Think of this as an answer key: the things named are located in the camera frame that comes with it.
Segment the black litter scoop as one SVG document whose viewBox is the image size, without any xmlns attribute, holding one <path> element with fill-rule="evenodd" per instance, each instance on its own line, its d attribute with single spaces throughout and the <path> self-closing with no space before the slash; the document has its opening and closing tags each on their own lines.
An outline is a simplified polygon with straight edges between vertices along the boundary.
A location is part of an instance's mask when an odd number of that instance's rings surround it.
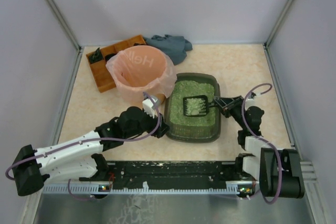
<svg viewBox="0 0 336 224">
<path fill-rule="evenodd" d="M 209 102 L 206 95 L 196 95 L 183 98 L 183 115 L 188 117 L 203 117 L 209 114 L 211 108 L 217 108 L 214 101 Z"/>
</svg>

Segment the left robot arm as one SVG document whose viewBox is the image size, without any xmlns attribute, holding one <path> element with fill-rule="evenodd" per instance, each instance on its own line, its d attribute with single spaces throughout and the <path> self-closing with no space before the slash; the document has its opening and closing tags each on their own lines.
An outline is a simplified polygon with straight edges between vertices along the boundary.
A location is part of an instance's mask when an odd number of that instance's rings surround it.
<svg viewBox="0 0 336 224">
<path fill-rule="evenodd" d="M 22 147 L 9 168 L 11 179 L 19 196 L 36 193 L 50 182 L 103 180 L 109 169 L 103 152 L 149 136 L 161 138 L 169 129 L 162 114 L 151 116 L 131 106 L 76 139 L 44 148 Z"/>
</svg>

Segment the pink bag-lined trash bin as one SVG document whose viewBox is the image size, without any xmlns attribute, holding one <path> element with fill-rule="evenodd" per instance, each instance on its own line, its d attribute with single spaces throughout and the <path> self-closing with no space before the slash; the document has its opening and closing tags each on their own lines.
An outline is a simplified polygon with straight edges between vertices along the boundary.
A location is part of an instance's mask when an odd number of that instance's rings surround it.
<svg viewBox="0 0 336 224">
<path fill-rule="evenodd" d="M 133 46 L 118 52 L 106 63 L 121 98 L 129 103 L 143 100 L 143 92 L 168 98 L 177 81 L 172 60 L 151 46 Z"/>
</svg>

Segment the dark litter box tray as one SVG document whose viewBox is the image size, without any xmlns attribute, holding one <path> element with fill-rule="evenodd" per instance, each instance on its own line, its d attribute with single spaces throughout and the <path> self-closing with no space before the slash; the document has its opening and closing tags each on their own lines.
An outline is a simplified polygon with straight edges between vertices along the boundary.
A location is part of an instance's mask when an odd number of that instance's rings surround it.
<svg viewBox="0 0 336 224">
<path fill-rule="evenodd" d="M 183 115 L 183 98 L 206 95 L 210 101 L 220 96 L 220 86 L 215 77 L 204 73 L 179 73 L 173 93 L 166 99 L 164 122 L 170 127 L 166 136 L 187 143 L 210 143 L 221 134 L 221 114 L 211 108 L 203 117 Z"/>
</svg>

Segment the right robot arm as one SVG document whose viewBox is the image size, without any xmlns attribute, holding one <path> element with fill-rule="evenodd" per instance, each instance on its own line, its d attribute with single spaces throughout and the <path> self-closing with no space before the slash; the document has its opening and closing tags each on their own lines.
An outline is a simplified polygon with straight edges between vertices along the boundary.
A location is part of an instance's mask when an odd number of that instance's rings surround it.
<svg viewBox="0 0 336 224">
<path fill-rule="evenodd" d="M 241 169 L 259 181 L 262 196 L 272 198 L 302 198 L 305 195 L 300 158 L 293 149 L 274 149 L 261 140 L 261 119 L 264 110 L 252 99 L 243 105 L 243 97 L 215 97 L 214 105 L 225 117 L 233 117 L 240 125 L 238 144 L 248 152 L 240 156 Z"/>
</svg>

